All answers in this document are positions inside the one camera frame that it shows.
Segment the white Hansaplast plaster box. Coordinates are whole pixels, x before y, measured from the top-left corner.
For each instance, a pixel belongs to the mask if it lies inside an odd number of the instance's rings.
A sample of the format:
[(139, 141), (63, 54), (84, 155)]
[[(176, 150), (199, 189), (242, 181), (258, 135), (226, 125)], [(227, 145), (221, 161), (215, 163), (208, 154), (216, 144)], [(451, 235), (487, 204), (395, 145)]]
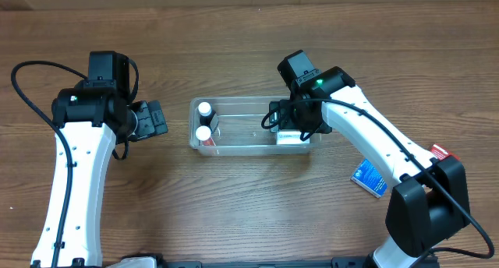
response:
[(276, 144), (277, 145), (299, 145), (299, 144), (309, 144), (310, 140), (301, 140), (300, 131), (296, 130), (281, 130), (277, 132)]

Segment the orange bottle white cap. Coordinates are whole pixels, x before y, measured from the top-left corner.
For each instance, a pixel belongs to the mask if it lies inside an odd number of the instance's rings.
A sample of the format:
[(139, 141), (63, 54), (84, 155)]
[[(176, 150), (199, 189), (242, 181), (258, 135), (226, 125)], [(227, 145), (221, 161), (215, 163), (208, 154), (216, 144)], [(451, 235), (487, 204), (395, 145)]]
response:
[(209, 126), (202, 125), (198, 127), (195, 131), (195, 136), (200, 141), (201, 146), (215, 146)]

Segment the black bottle white cap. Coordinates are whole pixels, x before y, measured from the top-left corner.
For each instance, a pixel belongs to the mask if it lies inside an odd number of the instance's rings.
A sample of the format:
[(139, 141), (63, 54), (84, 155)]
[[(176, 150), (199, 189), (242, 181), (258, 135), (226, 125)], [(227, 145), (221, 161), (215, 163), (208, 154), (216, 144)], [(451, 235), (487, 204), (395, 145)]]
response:
[(218, 128), (218, 115), (211, 104), (204, 101), (198, 105), (199, 120), (201, 126), (208, 127), (212, 132)]

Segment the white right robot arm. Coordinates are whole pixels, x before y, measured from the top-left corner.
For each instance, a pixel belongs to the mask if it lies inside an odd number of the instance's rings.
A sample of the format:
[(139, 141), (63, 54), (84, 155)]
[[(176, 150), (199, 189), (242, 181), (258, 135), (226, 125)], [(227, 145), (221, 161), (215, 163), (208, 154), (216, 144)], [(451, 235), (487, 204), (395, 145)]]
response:
[(413, 267), (470, 224), (465, 168), (459, 159), (440, 159), (402, 134), (339, 67), (322, 72), (282, 62), (278, 71), (290, 97), (270, 109), (263, 128), (297, 130), (302, 141), (336, 130), (391, 190), (388, 239), (368, 256), (365, 267)]

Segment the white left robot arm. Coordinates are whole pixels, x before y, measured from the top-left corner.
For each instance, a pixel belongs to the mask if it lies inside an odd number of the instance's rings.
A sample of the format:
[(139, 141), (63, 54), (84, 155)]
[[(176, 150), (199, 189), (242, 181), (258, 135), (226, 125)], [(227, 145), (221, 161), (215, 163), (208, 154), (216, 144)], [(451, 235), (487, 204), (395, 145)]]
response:
[(115, 90), (63, 89), (52, 103), (56, 163), (32, 267), (100, 267), (104, 183), (116, 145), (168, 131), (158, 101), (129, 104)]

